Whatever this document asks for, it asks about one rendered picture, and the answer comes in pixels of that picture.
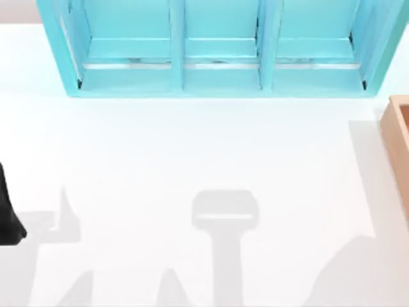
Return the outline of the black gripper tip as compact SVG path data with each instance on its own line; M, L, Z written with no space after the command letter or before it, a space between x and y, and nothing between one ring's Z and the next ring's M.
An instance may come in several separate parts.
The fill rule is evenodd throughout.
M16 246L26 237L27 230L13 209L0 163L0 246Z

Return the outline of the light blue rack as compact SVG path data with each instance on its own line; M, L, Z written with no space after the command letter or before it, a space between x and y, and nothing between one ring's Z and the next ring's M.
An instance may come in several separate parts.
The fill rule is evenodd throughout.
M373 97L409 0L36 0L71 97Z

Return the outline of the salmon-coloured shallow box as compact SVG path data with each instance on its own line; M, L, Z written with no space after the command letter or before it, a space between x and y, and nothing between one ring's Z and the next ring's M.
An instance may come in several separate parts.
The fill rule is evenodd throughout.
M409 229L409 95L391 95L380 130Z

